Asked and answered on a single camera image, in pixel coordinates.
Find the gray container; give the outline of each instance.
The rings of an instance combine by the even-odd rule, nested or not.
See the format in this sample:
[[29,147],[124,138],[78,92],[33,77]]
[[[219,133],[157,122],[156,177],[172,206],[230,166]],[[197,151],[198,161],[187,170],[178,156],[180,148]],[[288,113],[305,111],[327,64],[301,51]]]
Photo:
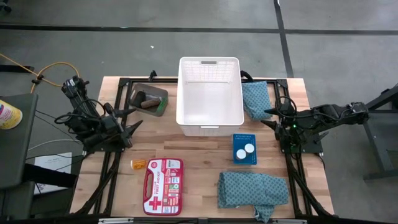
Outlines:
[[[160,104],[157,106],[152,106],[150,108],[140,108],[138,106],[134,106],[134,101],[137,98],[137,94],[143,91],[145,93],[145,100],[152,100],[155,98],[160,99]],[[169,93],[166,90],[161,88],[156,88],[150,85],[145,85],[142,83],[137,83],[132,87],[132,95],[130,99],[130,105],[133,108],[136,108],[138,111],[147,113],[153,116],[162,116],[164,111],[166,110],[167,103],[169,102]]]

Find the yellow cable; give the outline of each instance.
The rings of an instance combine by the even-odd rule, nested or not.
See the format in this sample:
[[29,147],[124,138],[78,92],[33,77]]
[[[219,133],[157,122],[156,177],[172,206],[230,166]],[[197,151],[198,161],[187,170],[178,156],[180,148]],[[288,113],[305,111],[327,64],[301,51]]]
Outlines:
[[[44,67],[43,69],[41,69],[41,71],[39,71],[39,73],[35,73],[35,72],[33,72],[32,70],[29,70],[29,69],[25,68],[24,66],[22,66],[22,65],[19,64],[18,62],[14,61],[13,59],[11,59],[11,58],[9,58],[9,57],[3,55],[3,54],[0,54],[0,56],[4,57],[4,58],[7,59],[8,61],[10,61],[10,62],[12,62],[12,63],[14,63],[14,64],[16,64],[16,65],[18,65],[18,66],[20,66],[20,67],[23,68],[24,70],[27,70],[27,71],[30,72],[31,74],[35,75],[35,76],[36,76],[36,79],[37,79],[37,77],[38,77],[39,75],[41,75],[44,71],[46,71],[48,68],[50,68],[50,67],[52,67],[52,66],[54,66],[54,65],[68,65],[69,67],[73,68],[74,71],[76,72],[77,76],[80,77],[79,71],[78,71],[72,64],[67,63],[67,62],[55,62],[55,63],[52,63],[51,65],[47,65],[46,67]],[[55,87],[62,87],[62,85],[58,85],[58,84],[56,84],[56,83],[54,83],[54,82],[48,81],[48,80],[45,79],[45,78],[43,78],[42,80],[45,81],[45,82],[47,82],[47,83],[49,83],[49,84],[51,84],[51,85],[53,85],[53,86],[55,86]],[[32,88],[30,89],[30,93],[33,93],[35,86],[36,86],[36,84],[33,84],[33,85],[32,85]]]

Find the white paper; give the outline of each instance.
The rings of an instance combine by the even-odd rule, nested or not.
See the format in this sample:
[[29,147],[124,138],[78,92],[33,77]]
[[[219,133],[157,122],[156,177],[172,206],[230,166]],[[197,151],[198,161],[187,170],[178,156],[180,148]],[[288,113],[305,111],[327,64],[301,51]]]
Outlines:
[[[62,153],[59,154],[61,156],[67,156],[67,157],[71,157],[72,153],[71,152],[66,152],[66,153]],[[39,167],[43,167],[46,169],[51,169],[51,170],[56,170],[59,169],[61,167],[64,167],[62,169],[59,169],[59,172],[66,172],[67,174],[70,174],[71,171],[71,166],[68,166],[72,163],[72,158],[65,158],[65,157],[61,157],[61,156],[40,156],[40,157],[36,157],[35,158],[35,165],[39,166]],[[58,187],[58,186],[54,186],[54,185],[47,185],[47,184],[40,184],[37,183],[37,185],[35,186],[35,192],[34,194],[37,195],[40,192],[43,193],[47,193],[47,192],[53,192],[53,191],[57,191],[57,190],[63,190],[63,189],[67,189],[66,187]]]

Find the white disc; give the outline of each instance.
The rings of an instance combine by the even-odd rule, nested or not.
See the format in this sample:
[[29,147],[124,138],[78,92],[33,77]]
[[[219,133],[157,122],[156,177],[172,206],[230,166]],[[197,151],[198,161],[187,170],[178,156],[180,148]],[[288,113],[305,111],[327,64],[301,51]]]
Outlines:
[[246,145],[244,146],[244,150],[245,150],[247,153],[253,153],[253,152],[254,152],[254,146],[253,146],[252,144],[246,144]]
[[244,159],[246,158],[246,152],[243,149],[240,149],[238,151],[236,151],[236,158],[238,159]]

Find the red first aid kit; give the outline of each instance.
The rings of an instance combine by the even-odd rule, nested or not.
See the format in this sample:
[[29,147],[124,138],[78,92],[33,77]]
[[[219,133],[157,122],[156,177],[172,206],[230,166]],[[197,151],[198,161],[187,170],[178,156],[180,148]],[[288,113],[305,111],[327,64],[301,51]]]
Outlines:
[[[182,209],[183,162],[180,159],[151,159],[144,181],[144,212],[147,215],[178,215]],[[152,192],[147,192],[152,184]]]

